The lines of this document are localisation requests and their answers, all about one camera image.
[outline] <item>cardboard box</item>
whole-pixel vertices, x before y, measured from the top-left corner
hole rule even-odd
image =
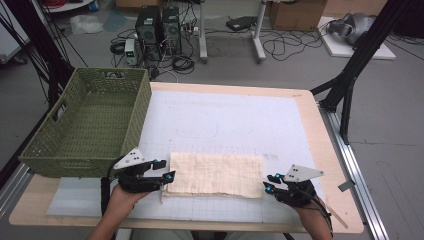
[[[295,4],[273,3],[271,26],[276,30],[314,31],[327,0],[301,0]]]
[[[121,10],[138,12],[141,6],[160,6],[163,0],[116,0],[116,7]]]
[[[324,16],[343,17],[346,13],[363,12],[377,16],[387,0],[328,0]]]

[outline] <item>hand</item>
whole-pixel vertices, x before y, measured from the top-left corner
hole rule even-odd
[[[149,193],[128,193],[122,190],[117,184],[110,196],[109,204],[96,228],[88,236],[87,240],[111,239],[122,221],[130,214],[138,200],[144,198]]]
[[[315,196],[322,206],[325,207],[325,203]],[[314,203],[309,203],[303,208],[292,207],[297,214],[299,214],[300,221],[303,224],[303,227],[311,235],[314,240],[330,240],[333,239],[331,236],[330,229],[328,227],[327,221],[325,220],[322,213],[318,210],[318,207]]]

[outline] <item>beige cloth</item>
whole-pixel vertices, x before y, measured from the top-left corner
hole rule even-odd
[[[211,194],[261,198],[262,158],[242,155],[171,153],[170,171],[175,180],[168,184],[166,196]]]

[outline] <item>table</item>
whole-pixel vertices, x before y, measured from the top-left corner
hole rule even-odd
[[[270,0],[261,0],[259,3],[258,20],[256,24],[256,30],[252,32],[252,40],[255,46],[256,53],[258,55],[258,63],[266,59],[265,52],[262,47],[259,35],[261,33],[262,21],[265,15],[266,3]],[[205,36],[205,14],[204,14],[205,0],[200,0],[200,28],[199,28],[199,48],[200,48],[200,60],[203,63],[207,62],[208,52],[206,47],[206,36]]]
[[[179,91],[197,93],[222,93],[255,96],[293,98],[299,109],[310,153],[317,169],[325,176],[320,182],[325,193],[325,202],[331,207],[333,229],[336,233],[361,233],[364,230],[358,209],[350,190],[341,192],[338,186],[345,177],[333,145],[324,126],[312,94],[307,90],[271,89],[237,86],[196,85],[177,83],[151,83],[153,91]],[[95,226],[98,218],[57,217],[46,215],[47,209],[58,187],[59,179],[35,175],[24,191],[9,221],[14,225],[31,226]],[[227,222],[194,222],[175,220],[127,219],[121,228],[187,229],[209,231],[269,231],[304,232],[300,225],[255,224]]]

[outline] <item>forearm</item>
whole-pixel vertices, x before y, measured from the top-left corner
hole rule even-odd
[[[330,229],[327,221],[318,210],[308,209],[298,211],[303,227],[311,235],[313,240],[331,240]]]
[[[119,227],[119,223],[101,219],[96,228],[87,237],[87,240],[107,240],[112,239],[113,234]]]

